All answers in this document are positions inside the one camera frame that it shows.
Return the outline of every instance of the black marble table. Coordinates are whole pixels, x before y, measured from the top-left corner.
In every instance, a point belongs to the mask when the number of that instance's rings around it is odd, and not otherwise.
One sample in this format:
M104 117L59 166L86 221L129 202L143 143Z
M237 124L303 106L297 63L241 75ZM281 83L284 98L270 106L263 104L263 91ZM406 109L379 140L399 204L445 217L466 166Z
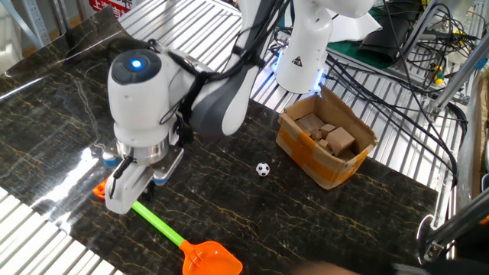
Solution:
M123 36L105 9L73 30L74 48L62 37L0 77L0 186L124 273L181 274L177 247L91 192L111 172L100 160L114 138L104 49ZM360 273L416 265L417 226L436 192L372 159L325 191L276 145L277 116L250 102L237 134L195 134L145 205L190 242L223 244L243 274L286 274L308 260ZM254 171L260 162L270 165L267 177Z

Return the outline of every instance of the toy shovel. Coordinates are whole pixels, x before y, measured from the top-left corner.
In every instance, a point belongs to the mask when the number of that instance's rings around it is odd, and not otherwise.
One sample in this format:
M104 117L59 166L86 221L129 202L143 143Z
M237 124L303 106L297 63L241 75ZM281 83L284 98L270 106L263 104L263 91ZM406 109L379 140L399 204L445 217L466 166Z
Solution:
M105 182L106 180L93 189L101 199L105 199L105 194L102 194ZM136 201L132 208L183 251L183 275L239 275L243 270L241 262L220 243L206 241L190 244L140 202Z

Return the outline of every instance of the desk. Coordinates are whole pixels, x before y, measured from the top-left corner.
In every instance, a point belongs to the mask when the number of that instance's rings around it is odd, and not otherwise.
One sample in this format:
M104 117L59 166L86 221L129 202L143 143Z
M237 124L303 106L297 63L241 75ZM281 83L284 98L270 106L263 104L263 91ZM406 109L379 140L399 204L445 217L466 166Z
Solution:
M157 39L165 46L182 50L201 60L213 70L222 71L232 51L235 35L241 29L241 13L230 5L215 0L153 0L140 4L120 18L119 22L136 39ZM419 107L411 92L388 78L376 73L366 73L358 61L333 51L330 54L351 66L348 70L350 74L367 89L390 104L399 106L416 123L428 127L424 117L417 112ZM250 94L251 99L276 112L282 112L294 102L312 95L297 95L282 89L272 70L277 58L269 51L265 60L267 65L257 76ZM371 104L356 96L356 92L348 84L338 81L339 77L333 70L326 72L331 77L323 80L325 86L349 105L378 136L379 144L369 157L439 193L436 225L441 225L447 212L452 174L444 164L440 164L434 154L423 149L421 144L429 146L439 157L443 157L443 150L397 115L390 112L383 115L378 112ZM443 110L435 127L439 133L443 133L445 142L456 155L462 130L461 123L454 119L457 118L453 112ZM394 126L393 121L402 125L410 134L405 134Z
M106 9L73 29L75 49L58 39L0 78L0 187L124 273L179 274L177 247L91 193L111 173L100 159L114 137L103 49L122 36ZM416 264L416 230L436 192L372 159L325 191L276 145L277 116L250 102L232 137L196 134L146 206L191 242L221 242L243 274L285 274L305 260L363 273ZM265 178L254 171L259 162L270 165Z

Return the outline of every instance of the white robot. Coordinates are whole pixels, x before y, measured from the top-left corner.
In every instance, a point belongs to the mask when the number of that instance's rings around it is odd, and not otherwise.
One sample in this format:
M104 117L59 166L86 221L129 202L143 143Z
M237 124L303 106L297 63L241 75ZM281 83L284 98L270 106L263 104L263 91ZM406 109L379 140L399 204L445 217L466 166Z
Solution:
M289 47L283 50L275 70L277 83L289 92L310 93L318 85L328 56L326 48L333 31L332 19L326 9L350 18L367 13L376 0L364 1L294 1L296 20Z
M289 2L239 3L242 31L224 73L213 73L198 60L171 49L159 53L129 50L114 59L108 74L108 99L117 140L102 157L105 164L116 167L105 185L109 210L125 214L151 180L165 184L183 156L182 148L170 145L177 138L178 118L203 135L227 136L239 129L270 35ZM296 0L294 4L296 25L281 57L277 80L291 92L308 92L314 72L322 69L332 31L325 8L359 17L374 0ZM302 66L293 64L296 55ZM295 81L280 81L290 76Z

